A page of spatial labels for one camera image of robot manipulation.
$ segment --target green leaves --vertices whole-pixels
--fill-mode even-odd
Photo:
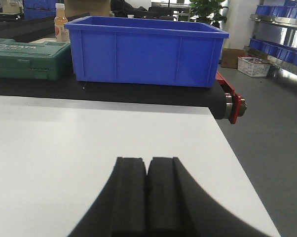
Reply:
[[[220,14],[220,10],[228,8],[221,6],[226,0],[190,0],[191,12],[197,16],[197,22],[211,24],[212,22],[226,21],[227,18]]]

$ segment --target orange juice bottle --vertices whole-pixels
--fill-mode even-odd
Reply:
[[[65,16],[65,6],[63,3],[56,3],[56,17],[55,23],[55,36],[58,42],[70,42],[69,30],[64,28],[64,24],[68,22]]]

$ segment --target white basket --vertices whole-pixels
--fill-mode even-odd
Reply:
[[[250,62],[253,59],[258,59],[259,62]],[[237,69],[250,77],[265,77],[270,69],[270,64],[268,61],[257,57],[238,57]]]

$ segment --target black conveyor belt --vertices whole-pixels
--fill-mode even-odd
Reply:
[[[217,81],[212,88],[103,82],[85,85],[68,73],[58,81],[0,79],[0,95],[209,107],[216,119],[222,119],[226,110],[225,93]]]

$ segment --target white tabletop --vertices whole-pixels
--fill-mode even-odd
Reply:
[[[208,108],[0,96],[0,237],[66,237],[116,157],[179,157],[214,199],[279,237]]]

